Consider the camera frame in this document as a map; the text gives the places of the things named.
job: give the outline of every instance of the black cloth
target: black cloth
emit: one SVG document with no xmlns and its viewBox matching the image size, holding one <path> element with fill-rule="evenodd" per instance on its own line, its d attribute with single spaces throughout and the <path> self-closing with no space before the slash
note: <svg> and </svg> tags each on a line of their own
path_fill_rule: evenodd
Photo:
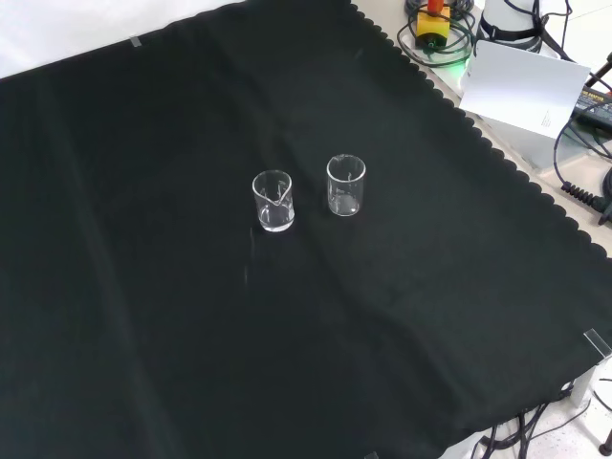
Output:
<svg viewBox="0 0 612 459">
<path fill-rule="evenodd" d="M 603 250 L 347 2 L 141 42 L 0 82 L 0 457 L 433 459 L 599 361 Z"/>
</svg>

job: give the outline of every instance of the clear glass cup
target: clear glass cup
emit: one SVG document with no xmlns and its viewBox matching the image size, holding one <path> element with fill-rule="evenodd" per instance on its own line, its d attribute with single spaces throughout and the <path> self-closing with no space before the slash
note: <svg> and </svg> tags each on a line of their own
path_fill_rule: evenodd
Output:
<svg viewBox="0 0 612 459">
<path fill-rule="evenodd" d="M 292 181 L 282 170 L 266 170 L 252 181 L 257 216 L 264 230 L 281 232 L 294 222 Z"/>
<path fill-rule="evenodd" d="M 359 212 L 363 202 L 365 163 L 357 156 L 338 155 L 327 164 L 327 203 L 336 215 Z"/>
</svg>

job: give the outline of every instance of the cable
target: cable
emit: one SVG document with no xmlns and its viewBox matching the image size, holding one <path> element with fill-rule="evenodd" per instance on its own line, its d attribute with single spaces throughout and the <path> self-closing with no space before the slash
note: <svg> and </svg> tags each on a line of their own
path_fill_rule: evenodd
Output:
<svg viewBox="0 0 612 459">
<path fill-rule="evenodd" d="M 605 381 L 608 383 L 612 383 L 612 380 L 608 380 L 607 378 L 601 378 L 600 381 Z M 599 396 L 599 394 L 595 391 L 593 391 L 593 395 L 595 396 L 595 398 L 597 399 L 597 401 L 603 405 L 603 407 L 605 409 L 607 409 L 608 411 L 612 412 L 612 408 L 610 406 L 608 406 Z"/>
<path fill-rule="evenodd" d="M 449 65 L 465 62 L 470 57 L 471 50 L 476 40 L 476 37 L 472 32 L 473 27 L 476 24 L 476 18 L 470 12 L 472 8 L 473 0 L 456 0 L 454 5 L 450 8 L 450 17 L 448 17 L 438 12 L 428 11 L 427 6 L 421 5 L 421 2 L 418 0 L 405 0 L 404 10 L 408 15 L 408 22 L 398 31 L 397 34 L 397 40 L 400 48 L 402 48 L 402 51 L 404 51 L 404 53 L 415 62 L 430 68 L 447 67 Z M 426 62 L 422 60 L 419 55 L 413 53 L 413 51 L 404 44 L 402 41 L 402 33 L 406 29 L 410 31 L 410 34 L 415 40 L 417 39 L 417 34 L 412 26 L 417 21 L 419 13 L 421 12 L 433 17 L 440 17 L 444 19 L 450 23 L 450 28 L 458 31 L 460 35 L 459 38 L 450 44 L 445 46 L 429 46 L 423 50 L 423 53 L 428 56 L 433 54 L 456 55 L 461 53 L 462 56 L 460 58 L 452 59 L 446 62 Z M 462 42 L 463 44 L 460 47 L 454 48 L 456 45 Z"/>
<path fill-rule="evenodd" d="M 561 57 L 561 59 L 568 60 L 570 62 L 575 62 L 575 60 L 572 59 L 569 55 L 567 55 L 567 53 L 565 53 L 565 51 L 563 50 L 564 45 L 565 45 L 565 32 L 567 31 L 567 27 L 564 27 L 564 30 L 563 30 L 562 45 L 559 45 L 554 40 L 554 38 L 550 36 L 548 32 L 546 32 L 546 28 L 545 28 L 546 23 L 548 22 L 548 19 L 550 16 L 565 16 L 566 20 L 569 20 L 569 15 L 572 14 L 573 12 L 572 7 L 569 4 L 569 0 L 565 0 L 565 6 L 567 10 L 565 14 L 560 13 L 560 12 L 549 12 L 547 14 L 544 14 L 544 16 L 542 16 L 541 18 L 539 17 L 539 0 L 534 0 L 534 9 L 533 9 L 533 12 L 531 13 L 517 7 L 510 0 L 504 0 L 504 2 L 508 6 L 510 6 L 511 8 L 514 8 L 517 11 L 523 12 L 525 14 L 530 14 L 534 20 L 534 27 L 536 29 L 540 29 L 540 37 L 542 38 L 542 41 L 544 41 L 544 43 L 546 43 L 550 48 L 552 48 L 552 50 L 555 53 L 557 53 L 559 57 Z M 592 72 L 589 72 L 589 75 L 591 76 L 591 78 L 593 78 L 594 80 L 598 81 L 603 86 L 608 88 L 608 91 L 612 91 L 612 86 L 610 86 L 608 83 L 603 81 L 599 76 L 593 74 Z"/>
<path fill-rule="evenodd" d="M 595 397 L 597 399 L 597 401 L 600 404 L 602 404 L 605 409 L 607 409 L 608 411 L 612 412 L 612 408 L 609 407 L 607 404 L 605 404 L 605 402 L 601 399 L 601 397 L 598 395 L 597 392 L 593 391 L 593 397 Z"/>
<path fill-rule="evenodd" d="M 489 459 L 491 455 L 493 454 L 493 452 L 495 451 L 492 445 L 495 441 L 496 434 L 497 434 L 497 425 L 493 426 L 491 429 L 491 438 L 493 439 L 493 441 L 487 446 L 487 449 L 485 450 L 485 453 L 483 454 L 481 459 Z M 478 445 L 480 445 L 480 442 L 476 442 L 476 445 L 474 445 L 474 449 L 471 451 L 470 459 L 474 459 L 474 456 L 476 455 L 476 450 L 478 449 Z"/>
<path fill-rule="evenodd" d="M 587 111 L 589 110 L 593 110 L 595 108 L 598 107 L 603 107 L 604 105 L 607 105 L 611 102 L 598 102 L 598 103 L 594 103 L 593 105 L 583 108 L 582 110 L 580 110 L 578 112 L 577 115 L 573 115 L 563 126 L 563 128 L 561 129 L 561 132 L 559 132 L 557 139 L 555 140 L 555 147 L 553 150 L 553 166 L 555 167 L 555 172 L 557 173 L 558 179 L 561 180 L 561 182 L 565 185 L 565 184 L 569 184 L 569 182 L 567 182 L 562 176 L 561 173 L 558 170 L 558 165 L 557 165 L 557 149 L 558 149 L 558 143 L 561 140 L 561 136 L 563 135 L 563 132 L 565 132 L 565 129 L 568 128 L 568 126 L 572 123 L 572 121 L 574 121 L 575 118 L 579 118 L 580 116 L 584 115 Z"/>
<path fill-rule="evenodd" d="M 547 433 L 553 432 L 553 431 L 555 431 L 555 430 L 559 430 L 560 428 L 563 428 L 563 427 L 567 426 L 567 425 L 568 425 L 568 424 L 570 424 L 572 421 L 574 421 L 575 419 L 577 419 L 577 418 L 579 418 L 580 416 L 582 416 L 582 415 L 583 415 L 583 414 L 586 412 L 586 410 L 587 410 L 587 409 L 589 409 L 589 406 L 591 406 L 591 401 L 590 401 L 590 400 L 589 400 L 589 403 L 588 403 L 588 404 L 586 404 L 586 408 L 585 408 L 583 411 L 581 411 L 580 413 L 578 413 L 576 416 L 574 416 L 573 418 L 571 418 L 570 420 L 566 421 L 565 423 L 561 424 L 561 425 L 560 425 L 560 426 L 558 426 L 558 427 L 555 427 L 555 428 L 550 428 L 550 429 L 548 429 L 548 430 L 544 430 L 542 433 L 538 433 L 537 435 L 534 435 L 534 436 L 531 438 L 531 440 L 533 441 L 533 440 L 535 440 L 536 438 L 541 437 L 542 435 L 546 435 Z"/>
</svg>

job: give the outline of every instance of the white paper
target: white paper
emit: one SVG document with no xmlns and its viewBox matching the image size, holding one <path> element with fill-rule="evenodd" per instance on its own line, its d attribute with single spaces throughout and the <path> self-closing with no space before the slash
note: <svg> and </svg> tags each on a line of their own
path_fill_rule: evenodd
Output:
<svg viewBox="0 0 612 459">
<path fill-rule="evenodd" d="M 574 110 L 588 67 L 483 40 L 476 51 L 460 107 L 556 138 Z"/>
<path fill-rule="evenodd" d="M 0 0 L 0 78 L 241 0 Z"/>
</svg>

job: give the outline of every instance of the yellow device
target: yellow device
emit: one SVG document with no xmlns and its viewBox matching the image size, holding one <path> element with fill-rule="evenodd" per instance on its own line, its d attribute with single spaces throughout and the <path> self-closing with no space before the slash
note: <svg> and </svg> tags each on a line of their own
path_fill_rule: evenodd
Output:
<svg viewBox="0 0 612 459">
<path fill-rule="evenodd" d="M 438 12 L 439 14 L 450 17 L 450 8 L 442 7 L 440 11 L 433 11 L 429 2 L 429 11 Z M 442 17 L 430 16 L 426 11 L 419 11 L 417 16 L 417 31 L 416 45 L 420 48 L 428 48 L 432 46 L 446 46 L 448 33 L 450 31 L 450 22 Z"/>
</svg>

